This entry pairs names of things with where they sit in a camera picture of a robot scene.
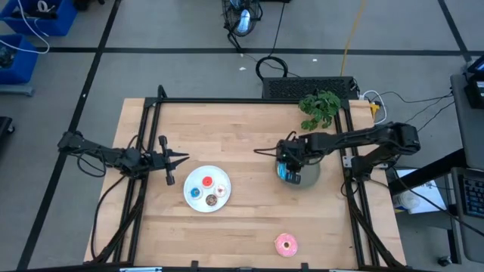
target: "white paper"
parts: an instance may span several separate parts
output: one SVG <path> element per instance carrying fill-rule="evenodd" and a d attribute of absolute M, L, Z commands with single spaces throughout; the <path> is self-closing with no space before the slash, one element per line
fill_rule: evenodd
<path fill-rule="evenodd" d="M 397 170 L 397 173 L 398 173 L 399 177 L 401 178 L 405 175 L 412 173 L 415 170 L 416 169 L 401 169 L 401 170 Z M 439 189 L 436 186 L 437 186 L 436 182 L 434 180 L 432 180 L 432 181 L 429 181 L 429 182 L 427 182 L 423 185 L 420 185 L 419 187 L 412 188 L 412 190 L 415 193 L 419 193 L 422 196 L 425 196 L 427 199 L 434 202 L 440 208 L 447 209 L 447 207 L 445 207 L 444 200 L 442 199 L 442 196 L 440 195 Z M 417 196 L 417 197 L 420 199 L 420 205 L 415 209 L 409 209 L 408 210 L 409 214 L 438 211 L 438 209 L 436 207 L 432 206 L 425 199 L 423 199 L 419 196 Z"/>

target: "white cable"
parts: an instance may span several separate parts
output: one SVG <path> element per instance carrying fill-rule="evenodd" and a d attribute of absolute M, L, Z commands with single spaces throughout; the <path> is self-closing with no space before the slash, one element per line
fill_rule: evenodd
<path fill-rule="evenodd" d="M 37 37 L 39 37 L 39 39 L 41 39 L 46 45 L 47 45 L 47 49 L 45 49 L 45 51 L 43 52 L 39 52 L 39 51 L 33 51 L 33 50 L 27 50 L 27 49 L 22 49 L 22 48 L 18 48 L 18 47 L 15 47 L 13 45 L 9 45 L 8 43 L 2 41 L 0 39 L 0 43 L 2 43 L 3 45 L 5 46 L 8 46 L 9 48 L 13 48 L 13 49 L 16 49 L 18 51 L 23 51 L 23 52 L 29 52 L 29 53 L 36 53 L 36 54 L 47 54 L 48 51 L 51 49 L 51 46 L 49 45 L 49 43 L 47 41 L 45 41 L 39 34 L 37 34 L 37 32 L 35 32 L 32 27 L 27 23 L 27 19 L 25 18 L 25 14 L 23 14 L 23 7 L 22 7 L 22 3 L 20 3 L 20 0 L 17 0 L 18 1 L 18 7 L 20 8 L 20 14 L 22 15 L 22 18 L 23 18 L 23 21 L 25 22 L 25 24 L 29 27 L 29 29 L 34 33 L 36 34 Z"/>
<path fill-rule="evenodd" d="M 367 93 L 371 93 L 371 92 L 372 92 L 372 93 L 375 93 L 375 94 L 378 96 L 378 98 L 380 99 L 380 102 L 381 102 L 381 106 L 383 107 L 383 111 L 384 111 L 384 113 L 385 113 L 385 115 L 383 116 L 383 119 L 381 119 L 381 120 L 380 120 L 380 121 L 378 121 L 378 122 L 375 122 L 375 125 L 378 125 L 378 124 L 381 124 L 382 122 L 385 122 L 385 120 L 386 120 L 386 108 L 385 108 L 385 103 L 383 102 L 383 99 L 381 98 L 380 94 L 378 94 L 378 92 L 377 92 L 377 91 L 374 91 L 374 90 L 369 90 L 369 91 L 364 92 L 364 93 L 363 93 L 363 97 L 365 97 Z"/>

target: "white plate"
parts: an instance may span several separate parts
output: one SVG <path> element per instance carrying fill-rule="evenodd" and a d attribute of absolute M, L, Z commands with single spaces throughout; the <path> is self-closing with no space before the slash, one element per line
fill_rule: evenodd
<path fill-rule="evenodd" d="M 205 177 L 212 178 L 213 185 L 211 188 L 205 188 L 202 185 L 202 180 Z M 214 206 L 208 206 L 206 204 L 206 197 L 211 194 L 214 195 L 217 185 L 220 184 L 225 186 L 227 193 L 223 197 L 217 197 L 217 203 Z M 198 199 L 191 197 L 191 190 L 195 187 L 202 193 L 202 196 Z M 183 186 L 185 201 L 191 208 L 199 212 L 214 212 L 220 209 L 228 201 L 230 192 L 231 183 L 227 173 L 213 165 L 205 165 L 193 170 L 185 180 L 185 185 Z"/>

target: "blue bin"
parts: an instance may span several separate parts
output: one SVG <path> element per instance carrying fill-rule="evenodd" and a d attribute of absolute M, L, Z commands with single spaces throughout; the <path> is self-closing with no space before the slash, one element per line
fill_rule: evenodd
<path fill-rule="evenodd" d="M 73 0 L 44 0 L 48 6 L 55 5 L 57 8 L 57 19 L 46 20 L 38 19 L 37 26 L 34 24 L 35 19 L 27 18 L 27 23 L 42 36 L 42 32 L 49 36 L 65 36 L 69 32 L 70 26 L 76 19 L 77 10 L 73 6 Z M 26 12 L 29 7 L 36 8 L 37 1 L 20 0 L 22 8 Z M 13 31 L 25 35 L 34 35 L 29 27 L 23 21 L 23 18 L 12 18 L 12 12 L 18 7 L 17 0 L 10 0 L 0 13 L 0 20 L 6 22 Z"/>
<path fill-rule="evenodd" d="M 0 39 L 17 48 L 37 50 L 20 34 L 0 36 Z M 17 50 L 12 65 L 6 69 L 0 68 L 0 84 L 18 84 L 30 81 L 38 56 L 36 53 Z"/>

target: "gray floor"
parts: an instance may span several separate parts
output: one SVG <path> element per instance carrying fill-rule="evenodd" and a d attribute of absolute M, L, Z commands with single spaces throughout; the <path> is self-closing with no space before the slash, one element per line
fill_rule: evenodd
<path fill-rule="evenodd" d="M 469 50 L 484 50 L 475 18 L 480 0 L 445 0 Z M 286 6 L 278 48 L 343 49 L 358 12 L 356 0 L 293 0 Z M 93 3 L 79 14 L 67 37 L 51 37 L 54 47 L 96 48 L 113 0 Z M 271 48 L 281 4 L 264 3 L 264 17 L 240 42 L 248 48 Z M 108 48 L 230 48 L 222 28 L 218 0 L 123 0 Z M 0 25 L 0 33 L 11 33 Z M 35 45 L 42 45 L 35 38 Z M 437 0 L 368 0 L 353 49 L 450 50 L 459 47 Z M 255 58 L 264 54 L 254 54 Z M 300 76 L 336 76 L 341 55 L 281 54 Z M 94 54 L 50 53 L 39 57 L 29 85 L 34 97 L 0 96 L 0 116 L 11 116 L 17 132 L 0 160 L 0 270 L 15 269 L 57 159 L 56 143 L 67 130 Z M 350 55 L 345 74 L 361 90 L 395 91 L 418 100 L 449 92 L 449 76 L 464 65 L 460 56 Z M 239 54 L 102 55 L 78 129 L 110 146 L 124 98 L 146 97 L 162 84 L 170 97 L 260 97 L 255 62 Z M 263 67 L 267 76 L 280 71 Z M 388 120 L 405 121 L 426 103 L 404 104 L 384 97 Z M 440 101 L 411 124 L 421 127 L 451 98 Z M 401 165 L 421 167 L 461 147 L 455 109 L 449 107 L 419 134 L 422 151 L 402 157 Z M 31 268 L 80 264 L 83 260 L 101 180 L 83 175 L 68 159 L 34 251 Z M 448 254 L 443 230 L 399 222 L 408 263 L 428 270 L 482 270 L 465 261 L 442 268 L 436 258 Z"/>

